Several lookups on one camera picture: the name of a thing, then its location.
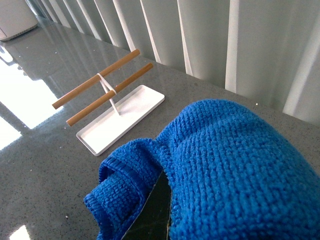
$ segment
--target white tray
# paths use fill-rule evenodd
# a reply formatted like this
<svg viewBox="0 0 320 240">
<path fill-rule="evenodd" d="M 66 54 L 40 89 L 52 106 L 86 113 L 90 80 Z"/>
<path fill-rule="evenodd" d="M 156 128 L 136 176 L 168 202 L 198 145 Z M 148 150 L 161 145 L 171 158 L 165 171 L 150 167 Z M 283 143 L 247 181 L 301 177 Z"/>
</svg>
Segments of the white tray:
<svg viewBox="0 0 320 240">
<path fill-rule="evenodd" d="M 163 94 L 140 85 L 115 104 L 120 115 L 111 107 L 76 136 L 93 155 L 99 156 L 164 100 Z"/>
</svg>

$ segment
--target white appliance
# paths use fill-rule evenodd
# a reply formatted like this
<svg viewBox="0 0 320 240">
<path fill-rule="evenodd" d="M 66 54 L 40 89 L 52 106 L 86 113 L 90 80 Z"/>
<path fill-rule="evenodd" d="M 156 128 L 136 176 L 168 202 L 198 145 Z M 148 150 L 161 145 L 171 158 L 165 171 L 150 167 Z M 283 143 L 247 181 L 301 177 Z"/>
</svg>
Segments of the white appliance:
<svg viewBox="0 0 320 240">
<path fill-rule="evenodd" d="M 0 41 L 35 28 L 38 21 L 25 0 L 0 0 Z"/>
</svg>

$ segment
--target blue microfiber cloth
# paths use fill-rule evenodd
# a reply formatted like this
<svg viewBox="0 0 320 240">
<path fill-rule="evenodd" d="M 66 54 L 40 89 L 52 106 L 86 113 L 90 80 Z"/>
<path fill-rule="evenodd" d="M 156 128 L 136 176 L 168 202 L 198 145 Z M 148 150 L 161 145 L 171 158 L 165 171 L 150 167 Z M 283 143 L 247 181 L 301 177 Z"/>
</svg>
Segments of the blue microfiber cloth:
<svg viewBox="0 0 320 240">
<path fill-rule="evenodd" d="M 155 139 L 115 150 L 84 199 L 98 238 L 121 239 L 164 169 L 170 238 L 320 239 L 320 178 L 269 124 L 227 100 L 187 106 Z"/>
</svg>

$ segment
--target wooden dowel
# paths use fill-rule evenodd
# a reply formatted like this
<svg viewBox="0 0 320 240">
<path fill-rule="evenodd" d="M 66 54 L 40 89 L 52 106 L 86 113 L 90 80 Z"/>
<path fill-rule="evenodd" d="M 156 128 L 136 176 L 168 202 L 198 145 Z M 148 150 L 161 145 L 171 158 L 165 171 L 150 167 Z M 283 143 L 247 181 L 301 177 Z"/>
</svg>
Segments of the wooden dowel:
<svg viewBox="0 0 320 240">
<path fill-rule="evenodd" d="M 119 59 L 112 65 L 108 66 L 106 69 L 102 70 L 100 72 L 101 76 L 104 77 L 112 73 L 114 70 L 117 70 L 118 68 L 120 68 L 121 66 L 129 62 L 130 60 L 134 59 L 139 54 L 140 54 L 140 51 L 138 49 L 134 50 L 133 52 L 130 52 L 128 55 L 124 56 L 123 58 Z M 55 109 L 60 108 L 62 105 L 66 104 L 71 99 L 75 98 L 80 93 L 90 88 L 92 85 L 96 84 L 99 81 L 100 81 L 100 77 L 98 75 L 94 75 L 93 77 L 91 77 L 90 79 L 82 83 L 81 85 L 77 86 L 75 89 L 68 92 L 66 95 L 59 98 L 54 104 L 52 104 L 52 106 Z"/>
<path fill-rule="evenodd" d="M 129 84 L 133 83 L 135 80 L 137 80 L 139 77 L 141 77 L 143 74 L 145 74 L 146 72 L 148 72 L 152 68 L 153 68 L 153 64 L 152 63 L 148 63 L 143 68 L 141 68 L 139 71 L 137 71 L 136 73 L 132 74 L 126 80 L 124 80 L 119 85 L 117 85 L 114 88 L 114 90 L 117 93 L 119 93 L 122 89 L 124 89 Z M 83 119 L 85 116 L 87 116 L 93 110 L 97 109 L 99 106 L 101 106 L 103 103 L 105 103 L 106 101 L 110 100 L 114 96 L 115 96 L 114 91 L 109 91 L 108 93 L 106 93 L 105 95 L 101 96 L 100 98 L 98 98 L 93 103 L 91 103 L 89 106 L 87 106 L 86 108 L 82 109 L 80 112 L 78 112 L 76 115 L 71 117 L 66 122 L 71 127 L 72 125 L 76 124 L 78 121 Z"/>
</svg>

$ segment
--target white metal stand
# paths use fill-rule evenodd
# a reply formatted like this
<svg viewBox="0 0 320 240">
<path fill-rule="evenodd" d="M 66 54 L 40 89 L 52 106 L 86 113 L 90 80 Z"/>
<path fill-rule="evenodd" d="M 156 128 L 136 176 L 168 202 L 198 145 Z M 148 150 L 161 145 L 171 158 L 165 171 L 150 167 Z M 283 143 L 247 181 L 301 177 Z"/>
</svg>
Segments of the white metal stand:
<svg viewBox="0 0 320 240">
<path fill-rule="evenodd" d="M 112 86 L 98 75 L 105 92 L 110 90 L 117 94 Z M 99 156 L 164 100 L 163 94 L 140 85 L 117 103 L 111 99 L 112 107 L 81 129 L 76 136 L 93 155 Z"/>
</svg>

